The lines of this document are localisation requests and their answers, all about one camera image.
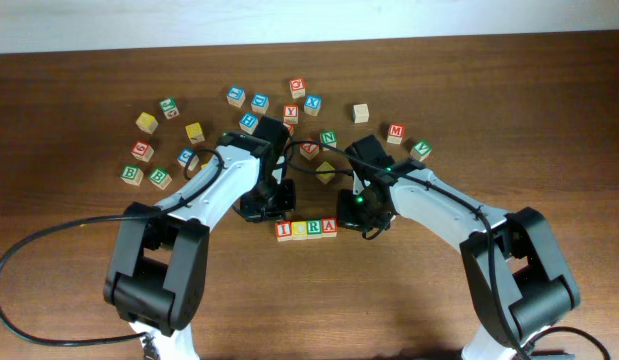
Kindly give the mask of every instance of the blank wooden block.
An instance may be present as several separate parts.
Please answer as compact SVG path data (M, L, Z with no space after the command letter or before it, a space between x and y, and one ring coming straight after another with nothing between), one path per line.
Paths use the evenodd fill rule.
M353 106L353 122L355 124L369 121L369 108L367 104Z
M389 134L387 134L387 142L390 144L400 144L405 137L404 125L391 124L389 126Z
M298 123L298 105L285 105L283 117L286 123L297 124Z
M242 107L246 97L245 91L237 86L232 86L227 93L227 101L236 107Z
M418 161L425 161L427 156L431 154L431 146L429 146L426 142L421 141L413 146L409 154L412 158Z
M316 171L333 171L333 170L335 170L333 168L333 166L331 166L331 164L329 164L326 161L323 162L316 169ZM334 176L336 176L336 174L334 174L334 173L331 173L331 174L316 174L316 177L318 178L318 180L322 181L322 183L325 184L325 185L327 185L329 183L329 181L331 181L331 179L334 178Z
M173 119L176 116L180 115L180 113L178 112L178 108L176 107L176 102L173 101L172 98L162 100L160 102L160 108L162 109L162 112L165 114L165 117L167 119Z
M322 100L319 97L309 95L305 100L305 112L312 116L318 116L318 111L320 111L321 105Z
M289 136L293 136L293 125L287 124L286 122L283 122L282 124L287 128L287 131L289 131Z
M161 190L164 190L167 185L171 183L171 176L169 176L169 174L167 174L167 172L163 169L156 168L156 170L149 175L149 181Z
M122 174L120 175L120 178L127 184L138 186L140 185L140 182L142 181L143 175L144 174L142 173L142 170L140 170L139 167L127 165L122 170Z
M336 235L338 235L336 219L322 219L322 237L335 237Z
M305 240L307 238L307 222L294 221L291 223L291 237L294 240Z
M305 96L305 81L303 79L289 81L289 90L291 90L291 97L294 99Z
M256 94L251 101L251 110L255 113L265 114L269 108L269 98L266 95Z
M322 237L322 225L320 220L307 220L307 239L320 239Z
M258 126L258 118L254 115L246 113L242 119L240 119L240 128L249 135L253 134L253 131L256 130L256 126Z
M313 158L315 158L316 155L318 155L318 152L320 152L320 146L318 146L316 144L302 144L302 145L300 145L300 154L302 156L304 156L309 161L313 160Z
M131 155L138 160L149 161L153 155L153 148L149 144L138 141L131 149Z
M291 235L291 222L281 221L276 224L276 238L278 241L293 240Z
M193 169L196 168L196 165L198 165L198 156L194 155L193 150L191 149L184 149L182 150L182 152L180 153L180 155L178 155L178 163L180 164L180 166L185 167L187 166L187 161L189 161L189 158L193 156L193 159L191 159L191 163L189 164L189 170L193 171Z
M143 112L138 116L138 120L136 120L136 125L140 128L140 130L153 134L158 127L158 121L155 117Z
M192 144L205 141L205 135L202 132L202 127L200 126L200 123L189 124L185 127L185 130L187 131L187 137Z
M325 145L336 147L336 133L334 133L333 131L320 133L320 142ZM323 147L322 151L329 151L329 149Z

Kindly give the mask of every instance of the brown table surface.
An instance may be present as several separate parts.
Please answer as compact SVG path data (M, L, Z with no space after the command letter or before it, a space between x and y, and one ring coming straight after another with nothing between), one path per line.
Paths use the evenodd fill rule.
M619 32L0 55L0 255L38 229L170 195L185 183L176 162L190 146L185 125L200 122L206 146L239 129L249 105L227 104L230 85L248 101L269 95L268 115L280 118L294 77L323 100L317 117L301 114L297 138L334 130L344 149L403 123L407 144L431 144L426 163L443 181L492 206L541 211L582 295L561 324L590 331L619 359ZM164 119L166 97L181 116ZM368 123L352 123L356 103L369 104ZM153 136L134 123L142 111L159 119ZM137 140L156 150L148 164L130 154ZM383 144L408 156L404 144ZM348 167L333 153L298 159L324 160ZM127 185L125 164L163 167L173 183ZM289 173L295 219L334 216L338 190L351 186ZM12 320L51 338L130 333L102 298L117 229L89 225L18 253L0 284ZM193 321L196 349L210 359L459 349L477 326L459 254L419 224L399 218L371 242L340 230L278 243L273 224L232 212L211 235ZM571 335L540 347L598 358ZM138 359L140 346L47 348L0 326L0 359L15 358Z

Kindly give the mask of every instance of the alphabet cube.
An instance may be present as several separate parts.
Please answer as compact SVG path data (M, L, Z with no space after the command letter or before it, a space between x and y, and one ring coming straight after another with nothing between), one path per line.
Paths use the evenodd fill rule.
M338 235L336 219L322 219L322 237L335 237L336 235Z
M300 145L300 154L302 156L304 156L305 158L307 158L307 160L309 160L309 161L313 160L313 158L315 158L316 155L318 155L318 152L320 152L320 146L318 146L316 144L302 144L302 145Z
M246 97L245 91L237 86L232 86L227 93L227 101L235 107L242 107Z
M333 171L333 170L335 170L333 166L331 166L331 164L329 164L326 161L323 162L322 165L318 166L318 168L316 169L316 171ZM316 174L316 177L318 178L318 180L322 181L322 183L325 185L327 185L327 183L329 183L329 181L331 181L331 179L333 179L334 176L336 176L336 174L334 173Z
M251 110L255 113L265 114L269 108L269 98L266 95L256 94L251 101Z
M307 96L307 100L305 100L305 112L312 116L318 116L318 111L320 111L320 105L322 100L313 95Z
M333 131L320 133L320 142L325 145L336 147L336 134ZM323 147L322 151L329 151L329 149Z
M389 126L389 134L387 135L387 142L390 144L400 144L405 137L404 125L391 124Z
M293 125L289 125L286 122L283 122L282 125L284 125L289 131L289 136L293 136Z
M176 102L173 101L172 98L162 100L160 102L160 108L162 109L162 112L165 114L165 117L167 119L173 119L176 116L180 115L180 113L178 112L178 108L176 107Z
M291 237L294 240L307 239L307 222L306 221L294 221L291 223Z
M153 155L153 148L149 144L138 141L131 149L131 155L138 160L149 161Z
M149 181L161 190L164 190L167 185L171 183L171 176L169 176L169 174L167 174L167 172L163 169L156 168L156 170L149 175Z
M353 106L353 122L355 124L369 121L369 108L367 104Z
M284 121L289 124L298 123L298 105L285 105Z
M305 96L305 81L303 79L289 81L289 90L291 90L291 97L294 99Z
M185 130L187 131L187 137L192 144L205 141L205 135L202 133L200 123L189 124L185 127Z
M193 159L191 159L191 163L189 164L189 170L193 171L193 169L196 168L196 165L198 165L198 156L194 155L193 150L190 149L184 149L182 150L182 152L180 153L180 155L178 155L178 163L180 164L180 166L185 167L187 166L187 161L189 161L189 158L193 156Z
M158 121L156 121L155 117L143 112L140 114L140 116L138 116L138 120L136 120L136 125L138 125L140 130L149 134L153 134L153 132L158 127Z
M431 154L431 146L424 141L414 145L410 153L411 157L418 161L424 161L429 154Z
M127 165L122 170L122 175L120 175L120 178L127 184L138 186L140 185L140 182L142 181L142 176L143 176L143 173L139 167Z
M258 126L258 118L254 115L246 113L242 119L240 119L240 128L249 135L253 134L253 131L256 130L256 126Z
M320 239L322 237L322 226L320 220L307 221L307 239Z
M281 221L276 224L276 238L278 241L293 240L291 235L291 222Z

